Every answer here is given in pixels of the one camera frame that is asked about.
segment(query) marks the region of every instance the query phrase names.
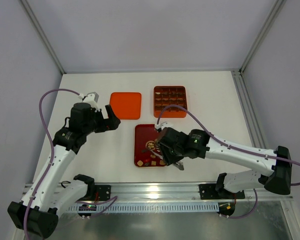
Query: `metal frame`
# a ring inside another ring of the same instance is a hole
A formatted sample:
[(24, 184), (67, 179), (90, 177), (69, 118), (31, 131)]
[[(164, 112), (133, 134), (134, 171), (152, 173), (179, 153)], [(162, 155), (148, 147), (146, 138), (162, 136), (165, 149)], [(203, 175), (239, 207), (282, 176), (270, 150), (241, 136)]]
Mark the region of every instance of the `metal frame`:
[(62, 75), (65, 74), (66, 73), (65, 70), (62, 67), (53, 47), (51, 46), (43, 28), (41, 27), (36, 15), (34, 14), (34, 11), (31, 8), (30, 4), (28, 3), (27, 0), (19, 0), (19, 2), (25, 11), (25, 14), (28, 16), (30, 22), (32, 23), (36, 33), (38, 34), (39, 38), (41, 39), (42, 44), (45, 46), (46, 50), (52, 57), (52, 60), (55, 64), (55, 66), (59, 69), (59, 71)]
[(276, 0), (270, 13), (268, 14), (260, 32), (258, 33), (256, 39), (254, 40), (247, 56), (245, 57), (242, 67), (240, 68), (240, 73), (244, 73), (247, 69), (248, 64), (250, 63), (251, 59), (256, 54), (258, 48), (264, 41), (265, 37), (267, 36), (267, 33), (269, 32), (270, 28), (274, 24), (277, 16), (279, 15), (281, 9), (285, 5), (287, 0)]
[[(29, 17), (34, 29), (38, 33), (43, 45), (51, 55), (56, 67), (60, 70), (61, 74), (66, 74), (62, 64), (60, 63), (53, 47), (51, 46), (45, 32), (43, 31), (40, 23), (38, 22), (28, 0), (19, 0), (21, 6), (24, 8), (25, 13)], [(257, 148), (267, 148), (267, 140), (262, 127), (258, 121), (256, 108), (249, 94), (249, 90), (245, 84), (244, 72), (247, 69), (251, 59), (258, 51), (263, 40), (267, 36), (270, 28), (272, 27), (275, 19), (283, 8), (286, 0), (276, 0), (272, 9), (270, 10), (261, 30), (259, 31), (255, 41), (253, 42), (246, 58), (244, 59), (240, 69), (232, 71), (234, 85), (238, 94), (241, 104), (245, 122), (248, 128), (252, 145)], [(200, 200), (199, 184), (215, 183), (215, 182), (170, 182), (170, 183), (105, 183), (111, 185), (111, 194), (118, 196), (119, 203), (159, 203), (169, 200), (169, 202), (176, 203), (195, 203), (195, 202), (213, 202), (213, 200)], [(31, 184), (27, 184), (24, 188), (25, 194)], [(58, 186), (55, 194), (62, 189)], [(300, 217), (297, 213), (296, 204), (293, 202), (291, 195), (281, 196), (270, 193), (264, 189), (257, 190), (259, 201), (281, 201), (284, 215), (289, 226), (293, 239), (300, 239)], [(245, 191), (246, 199), (238, 199), (238, 201), (251, 201), (254, 200), (255, 194), (252, 190)], [(218, 202), (226, 202), (227, 200), (218, 200)], [(16, 229), (13, 239), (21, 240), (24, 238), (24, 232)]]

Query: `red tray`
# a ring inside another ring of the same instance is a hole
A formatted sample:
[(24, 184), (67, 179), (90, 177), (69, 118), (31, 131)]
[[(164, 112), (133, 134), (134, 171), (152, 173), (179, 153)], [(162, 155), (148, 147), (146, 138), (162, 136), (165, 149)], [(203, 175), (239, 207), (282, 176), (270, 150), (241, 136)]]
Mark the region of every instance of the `red tray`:
[[(158, 118), (162, 109), (175, 104), (188, 110), (184, 86), (155, 86), (153, 89), (153, 115)], [(168, 108), (162, 118), (185, 118), (187, 113), (177, 107)]]
[(164, 167), (164, 161), (150, 150), (160, 155), (157, 145), (159, 133), (154, 124), (140, 124), (135, 127), (134, 137), (134, 165), (140, 168)]

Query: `wire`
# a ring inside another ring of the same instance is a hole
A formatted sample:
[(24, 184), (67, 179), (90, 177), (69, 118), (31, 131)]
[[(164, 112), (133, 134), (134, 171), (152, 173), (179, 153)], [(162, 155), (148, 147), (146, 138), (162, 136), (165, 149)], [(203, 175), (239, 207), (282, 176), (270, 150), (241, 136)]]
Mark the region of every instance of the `wire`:
[(66, 188), (66, 186), (64, 185), (64, 183), (70, 184), (70, 181), (62, 181), (61, 182), (61, 187), (63, 187), (64, 189)]
[(220, 217), (224, 217), (224, 218), (227, 218), (227, 219), (243, 219), (243, 218), (246, 218), (248, 217), (250, 214), (252, 214), (257, 206), (258, 206), (258, 194), (257, 194), (257, 191), (255, 189), (253, 189), (254, 191), (254, 194), (255, 194), (255, 203), (253, 205), (253, 208), (246, 214), (244, 215), (241, 215), (241, 216), (228, 216), (228, 215), (224, 215), (224, 214), (219, 214)]
[[(157, 125), (159, 124), (160, 118), (162, 117), (162, 114), (164, 113), (164, 111), (166, 111), (169, 108), (178, 108), (178, 109), (181, 109), (182, 111), (185, 111), (187, 114), (189, 114), (193, 118), (193, 120), (195, 120), (199, 124), (199, 126), (210, 136), (210, 138), (212, 138), (213, 140), (215, 140), (217, 143), (219, 143), (222, 146), (225, 146), (229, 149), (237, 150), (237, 151), (245, 153), (245, 154), (250, 154), (250, 155), (254, 155), (254, 156), (258, 156), (258, 157), (262, 157), (262, 158), (279, 160), (279, 161), (287, 162), (290, 164), (295, 164), (300, 167), (300, 162), (297, 162), (297, 161), (293, 161), (293, 160), (286, 159), (286, 158), (279, 157), (279, 156), (269, 156), (269, 155), (265, 155), (262, 153), (257, 153), (257, 152), (242, 149), (240, 147), (226, 144), (225, 142), (223, 142), (223, 141), (219, 140), (217, 137), (215, 137), (211, 132), (209, 132), (208, 129), (191, 112), (189, 112), (187, 109), (185, 109), (179, 105), (171, 104), (169, 106), (166, 106), (164, 109), (162, 109), (162, 111), (157, 119), (157, 122), (156, 122)], [(300, 182), (291, 183), (291, 186), (300, 186)]]
[(237, 195), (235, 193), (232, 194), (233, 195), (233, 200), (234, 200), (234, 205), (237, 204)]
[[(51, 156), (50, 156), (49, 163), (51, 163), (51, 164), (52, 164), (52, 162), (54, 160), (55, 149), (54, 149), (54, 144), (53, 144), (51, 135), (50, 135), (49, 130), (48, 130), (48, 126), (47, 126), (47, 124), (45, 122), (44, 115), (42, 113), (42, 102), (43, 102), (44, 98), (48, 94), (53, 93), (53, 92), (58, 92), (58, 91), (65, 91), (65, 92), (70, 92), (70, 93), (74, 93), (76, 95), (79, 95), (79, 93), (76, 92), (76, 91), (73, 91), (73, 90), (70, 90), (70, 89), (65, 89), (65, 88), (59, 88), (59, 89), (53, 89), (53, 90), (47, 91), (45, 94), (42, 95), (42, 97), (40, 99), (40, 102), (39, 102), (39, 114), (40, 114), (40, 119), (41, 119), (41, 122), (42, 122), (42, 125), (43, 125), (43, 128), (44, 128), (45, 134), (47, 135), (49, 143), (50, 143)], [(36, 192), (37, 192), (38, 188), (40, 187), (40, 184), (45, 179), (45, 176), (47, 175), (47, 173), (48, 173), (48, 171), (49, 171), (49, 169), (51, 167), (51, 164), (47, 165), (47, 167), (46, 167), (44, 173), (42, 174), (42, 176), (40, 177), (37, 185), (34, 187), (33, 192), (32, 192), (32, 194), (30, 196), (30, 200), (28, 202), (28, 205), (26, 206), (26, 209), (25, 209), (24, 219), (23, 219), (23, 230), (24, 230), (24, 235), (25, 235), (25, 239), (26, 240), (30, 240), (29, 233), (28, 233), (28, 225), (27, 225), (28, 224), (29, 210), (30, 210), (31, 204), (32, 204), (32, 202), (33, 202), (33, 200), (35, 198)]]
[(114, 196), (106, 201), (103, 201), (103, 202), (97, 202), (97, 203), (89, 203), (89, 202), (85, 202), (85, 201), (76, 201), (77, 204), (85, 204), (85, 205), (102, 205), (102, 204), (106, 204), (106, 203), (109, 203), (111, 202), (112, 200), (114, 199), (117, 199), (118, 196)]
[[(85, 204), (85, 205), (102, 205), (102, 204), (106, 204), (106, 203), (112, 201), (112, 202), (111, 202), (108, 206), (106, 206), (106, 208), (103, 209), (102, 211), (100, 211), (100, 212), (98, 212), (98, 213), (96, 213), (96, 214), (94, 214), (94, 215), (91, 215), (91, 216), (89, 217), (89, 219), (92, 219), (92, 218), (95, 218), (95, 217), (97, 217), (97, 216), (100, 216), (100, 215), (103, 214), (105, 211), (107, 211), (107, 210), (115, 203), (115, 201), (117, 201), (117, 199), (118, 199), (118, 196), (114, 196), (114, 197), (110, 198), (109, 200), (104, 201), (104, 202), (101, 202), (101, 203), (89, 203), (89, 202), (79, 202), (79, 203), (83, 203), (83, 204)], [(91, 208), (88, 208), (88, 207), (80, 207), (80, 209), (91, 210)], [(69, 226), (70, 224), (72, 224), (73, 222), (75, 222), (75, 221), (77, 221), (77, 220), (79, 220), (79, 219), (82, 219), (82, 218), (76, 218), (76, 219), (74, 219), (74, 220), (68, 222), (67, 224), (65, 224), (65, 225), (63, 225), (63, 226), (57, 227), (55, 230), (63, 229), (63, 228)]]
[(96, 203), (99, 200), (99, 192), (97, 191), (95, 194), (94, 203)]

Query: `metal floor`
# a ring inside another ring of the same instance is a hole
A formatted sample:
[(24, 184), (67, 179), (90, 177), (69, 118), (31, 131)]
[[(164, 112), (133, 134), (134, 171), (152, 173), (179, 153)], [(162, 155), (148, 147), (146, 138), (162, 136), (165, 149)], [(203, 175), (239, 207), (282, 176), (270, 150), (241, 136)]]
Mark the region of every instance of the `metal floor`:
[[(253, 202), (238, 202), (236, 216)], [(59, 226), (77, 218), (65, 214)], [(214, 212), (105, 214), (74, 221), (56, 230), (48, 240), (292, 240), (279, 201), (260, 202), (244, 219), (225, 219)]]

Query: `white table surface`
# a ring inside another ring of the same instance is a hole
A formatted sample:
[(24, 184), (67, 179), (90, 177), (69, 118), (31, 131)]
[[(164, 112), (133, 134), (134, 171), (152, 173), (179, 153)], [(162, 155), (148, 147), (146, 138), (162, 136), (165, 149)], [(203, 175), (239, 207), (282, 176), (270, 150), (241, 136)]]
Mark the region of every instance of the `white table surface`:
[[(154, 87), (176, 85), (185, 86), (188, 109), (208, 130), (229, 141), (251, 146), (230, 71), (65, 74), (60, 88), (84, 94), (97, 92), (98, 106), (105, 117), (104, 106), (109, 104), (113, 92), (139, 92), (142, 94), (142, 103), (140, 119), (121, 120), (115, 131), (89, 135), (61, 180), (71, 181), (75, 175), (84, 174), (93, 177), (96, 182), (104, 183), (200, 182), (216, 181), (218, 175), (224, 172), (245, 171), (245, 167), (222, 160), (199, 158), (185, 158), (184, 171), (174, 166), (142, 168), (134, 165), (135, 127), (156, 121), (153, 115)], [(72, 93), (58, 93), (48, 126), (52, 138), (77, 102), (79, 99)], [(186, 118), (163, 120), (169, 120), (176, 130), (186, 134), (191, 129), (200, 128), (188, 115)], [(46, 137), (34, 178), (49, 155), (50, 145)]]

